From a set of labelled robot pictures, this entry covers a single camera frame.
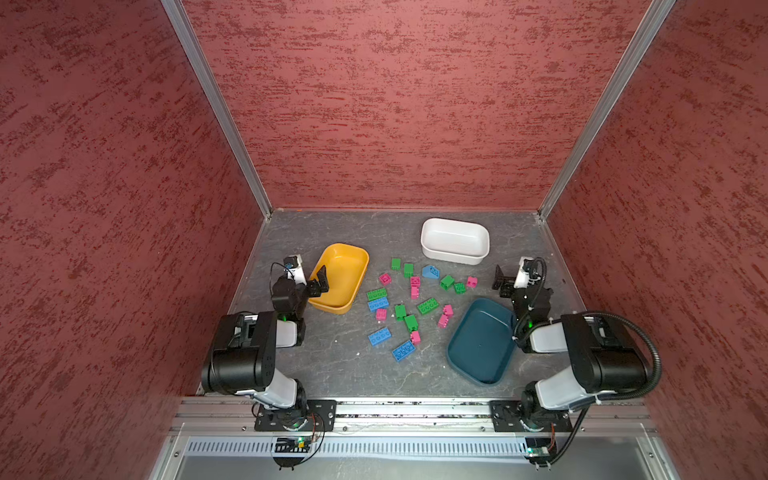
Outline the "blue long brick bottom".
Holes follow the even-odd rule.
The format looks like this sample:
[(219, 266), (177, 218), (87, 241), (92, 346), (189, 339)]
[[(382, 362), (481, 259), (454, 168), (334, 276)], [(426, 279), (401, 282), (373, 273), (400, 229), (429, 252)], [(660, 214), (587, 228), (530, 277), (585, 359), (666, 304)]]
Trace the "blue long brick bottom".
[(403, 344), (399, 345), (392, 351), (393, 358), (396, 362), (401, 362), (404, 359), (406, 359), (408, 356), (413, 354), (416, 351), (416, 346), (412, 341), (406, 341)]

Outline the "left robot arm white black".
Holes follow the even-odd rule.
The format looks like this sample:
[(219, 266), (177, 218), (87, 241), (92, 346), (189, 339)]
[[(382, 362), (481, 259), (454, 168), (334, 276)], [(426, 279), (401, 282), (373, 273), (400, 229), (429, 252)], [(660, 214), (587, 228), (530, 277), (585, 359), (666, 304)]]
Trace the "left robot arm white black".
[(299, 267), (282, 265), (270, 288), (272, 308), (240, 311), (220, 319), (201, 371), (206, 393), (249, 397), (268, 412), (279, 428), (298, 431), (312, 419), (301, 382), (276, 367), (276, 352), (300, 346), (306, 335), (308, 300), (329, 291), (326, 268), (299, 281)]

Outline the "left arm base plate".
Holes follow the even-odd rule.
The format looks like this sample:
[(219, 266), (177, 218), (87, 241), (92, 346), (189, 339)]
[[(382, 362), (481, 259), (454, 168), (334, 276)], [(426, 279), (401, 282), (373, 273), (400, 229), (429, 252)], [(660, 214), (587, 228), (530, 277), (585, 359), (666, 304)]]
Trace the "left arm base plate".
[(329, 399), (300, 400), (289, 409), (261, 405), (255, 415), (257, 432), (327, 433), (334, 429), (338, 402)]

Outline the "light blue square brick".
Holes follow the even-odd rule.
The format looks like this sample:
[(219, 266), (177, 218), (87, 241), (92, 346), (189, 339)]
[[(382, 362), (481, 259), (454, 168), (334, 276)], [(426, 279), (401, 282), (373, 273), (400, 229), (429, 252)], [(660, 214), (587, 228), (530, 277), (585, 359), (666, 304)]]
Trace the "light blue square brick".
[(426, 265), (421, 270), (421, 276), (426, 279), (437, 280), (440, 278), (440, 270), (433, 265)]

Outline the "yellow plastic bin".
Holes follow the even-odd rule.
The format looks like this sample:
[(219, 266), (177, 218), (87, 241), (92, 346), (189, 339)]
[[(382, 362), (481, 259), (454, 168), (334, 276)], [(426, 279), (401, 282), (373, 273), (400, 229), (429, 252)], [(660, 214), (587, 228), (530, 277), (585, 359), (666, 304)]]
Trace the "yellow plastic bin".
[(329, 291), (320, 297), (310, 298), (309, 304), (323, 312), (346, 314), (360, 289), (369, 262), (370, 255), (363, 248), (344, 243), (328, 246), (320, 256), (311, 278), (315, 279), (325, 267)]

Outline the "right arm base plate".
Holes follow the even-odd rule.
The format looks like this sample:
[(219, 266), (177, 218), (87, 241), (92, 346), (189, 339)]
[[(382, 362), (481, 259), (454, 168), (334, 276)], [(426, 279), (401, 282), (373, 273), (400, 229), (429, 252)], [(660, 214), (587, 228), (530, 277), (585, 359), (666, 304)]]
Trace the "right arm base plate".
[(572, 431), (567, 411), (552, 411), (536, 402), (491, 400), (488, 402), (494, 431), (521, 433), (566, 433)]

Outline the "left corner aluminium post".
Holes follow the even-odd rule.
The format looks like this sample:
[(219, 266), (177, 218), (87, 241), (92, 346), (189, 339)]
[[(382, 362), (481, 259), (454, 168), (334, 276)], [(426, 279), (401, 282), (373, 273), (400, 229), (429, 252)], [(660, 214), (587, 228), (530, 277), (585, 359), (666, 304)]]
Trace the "left corner aluminium post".
[(259, 206), (261, 214), (267, 221), (269, 221), (273, 215), (272, 204), (256, 171), (251, 156), (248, 153), (245, 142), (236, 126), (236, 122), (227, 105), (225, 97), (215, 79), (209, 62), (205, 57), (183, 2), (179, 0), (162, 0), (161, 4), (209, 102), (225, 139), (227, 140), (230, 150), (239, 165), (246, 183)]

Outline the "corner aluminium post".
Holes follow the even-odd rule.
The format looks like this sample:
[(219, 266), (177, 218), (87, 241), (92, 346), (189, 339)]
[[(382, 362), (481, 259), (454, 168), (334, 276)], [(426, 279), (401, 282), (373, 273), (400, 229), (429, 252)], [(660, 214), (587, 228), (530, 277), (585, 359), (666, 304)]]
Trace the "corner aluminium post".
[(538, 210), (542, 223), (548, 220), (568, 183), (620, 99), (623, 91), (642, 62), (653, 40), (675, 6), (675, 0), (653, 0), (644, 13), (632, 38), (603, 89), (584, 128), (572, 147), (560, 173)]
[(227, 140), (230, 150), (239, 165), (246, 183), (259, 206), (261, 214), (267, 221), (269, 221), (273, 215), (272, 204), (256, 171), (251, 156), (248, 153), (245, 142), (236, 126), (236, 122), (227, 105), (225, 97), (215, 79), (209, 62), (205, 57), (183, 2), (179, 0), (162, 0), (161, 4), (209, 102), (225, 139)]

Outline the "blue long brick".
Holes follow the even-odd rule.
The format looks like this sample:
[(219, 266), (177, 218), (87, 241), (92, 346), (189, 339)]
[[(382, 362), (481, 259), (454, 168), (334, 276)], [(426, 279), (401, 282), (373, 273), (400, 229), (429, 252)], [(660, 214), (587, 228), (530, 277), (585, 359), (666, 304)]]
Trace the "blue long brick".
[(367, 303), (368, 308), (371, 312), (376, 312), (380, 309), (386, 309), (389, 307), (389, 301), (387, 297), (378, 298), (376, 300), (371, 300)]
[(391, 338), (391, 331), (387, 327), (381, 328), (368, 336), (370, 344), (374, 347), (383, 344)]
[(406, 341), (403, 344), (399, 345), (392, 351), (393, 358), (396, 362), (401, 362), (404, 359), (406, 359), (408, 356), (413, 354), (416, 351), (416, 346), (412, 341)]

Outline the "left controller board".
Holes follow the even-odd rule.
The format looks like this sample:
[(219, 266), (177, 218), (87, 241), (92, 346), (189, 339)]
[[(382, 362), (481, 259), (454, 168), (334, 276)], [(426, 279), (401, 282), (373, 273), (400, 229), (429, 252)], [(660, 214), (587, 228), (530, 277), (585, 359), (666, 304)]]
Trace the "left controller board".
[(274, 445), (272, 459), (280, 469), (293, 470), (313, 453), (313, 442), (306, 437), (279, 437)]

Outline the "aluminium front rail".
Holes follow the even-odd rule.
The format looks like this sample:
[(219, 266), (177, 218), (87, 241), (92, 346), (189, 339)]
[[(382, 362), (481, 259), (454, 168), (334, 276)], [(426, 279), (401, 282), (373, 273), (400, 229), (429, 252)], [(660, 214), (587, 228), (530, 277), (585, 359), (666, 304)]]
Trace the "aluminium front rail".
[[(544, 435), (564, 436), (576, 412), (561, 412), (554, 422), (527, 429), (510, 400), (469, 397), (339, 397), (331, 407), (319, 400), (317, 418), (303, 425), (308, 432), (340, 435)], [(185, 397), (172, 420), (172, 432), (185, 434), (276, 433), (285, 429), (276, 414), (240, 397)], [(642, 400), (607, 402), (590, 408), (576, 427), (585, 436), (656, 437), (658, 429)]]

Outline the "controller board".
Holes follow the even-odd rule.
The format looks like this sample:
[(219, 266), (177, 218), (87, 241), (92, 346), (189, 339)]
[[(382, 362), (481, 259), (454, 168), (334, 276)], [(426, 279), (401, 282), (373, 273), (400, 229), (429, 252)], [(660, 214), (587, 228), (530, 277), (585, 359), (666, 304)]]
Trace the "controller board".
[(274, 445), (272, 459), (280, 469), (293, 470), (313, 453), (313, 442), (306, 437), (279, 437)]
[(557, 455), (557, 443), (543, 437), (525, 439), (524, 458), (536, 468), (547, 467)]

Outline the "right corner aluminium post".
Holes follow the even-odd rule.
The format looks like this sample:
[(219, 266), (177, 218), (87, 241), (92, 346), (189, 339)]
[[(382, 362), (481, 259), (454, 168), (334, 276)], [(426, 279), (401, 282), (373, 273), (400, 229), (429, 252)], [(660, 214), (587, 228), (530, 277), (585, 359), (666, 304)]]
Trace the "right corner aluminium post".
[(623, 91), (642, 62), (653, 40), (675, 6), (675, 0), (653, 0), (644, 13), (632, 38), (603, 89), (584, 128), (572, 147), (560, 173), (538, 210), (542, 223), (548, 220), (568, 183), (620, 99)]

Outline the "green long brick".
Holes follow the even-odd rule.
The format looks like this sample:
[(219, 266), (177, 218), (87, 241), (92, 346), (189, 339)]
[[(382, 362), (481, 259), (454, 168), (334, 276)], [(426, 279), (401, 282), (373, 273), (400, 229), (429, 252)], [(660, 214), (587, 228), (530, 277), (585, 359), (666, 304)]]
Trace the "green long brick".
[(439, 302), (435, 298), (429, 298), (428, 300), (417, 305), (417, 310), (421, 315), (427, 315), (440, 306)]
[(369, 302), (376, 301), (382, 298), (386, 298), (388, 296), (387, 289), (386, 288), (378, 288), (375, 290), (368, 291), (366, 293), (367, 300)]

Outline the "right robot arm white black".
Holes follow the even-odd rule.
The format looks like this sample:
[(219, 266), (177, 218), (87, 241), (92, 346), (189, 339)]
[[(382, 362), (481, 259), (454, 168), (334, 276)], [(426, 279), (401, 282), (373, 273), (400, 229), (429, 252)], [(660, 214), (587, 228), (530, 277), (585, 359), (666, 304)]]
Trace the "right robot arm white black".
[(511, 344), (524, 353), (566, 353), (569, 366), (529, 383), (516, 415), (539, 432), (570, 411), (603, 401), (643, 397), (660, 382), (662, 362), (650, 337), (632, 321), (610, 312), (582, 311), (550, 319), (552, 290), (545, 286), (543, 258), (523, 257), (515, 275), (497, 266), (492, 289), (511, 300)]

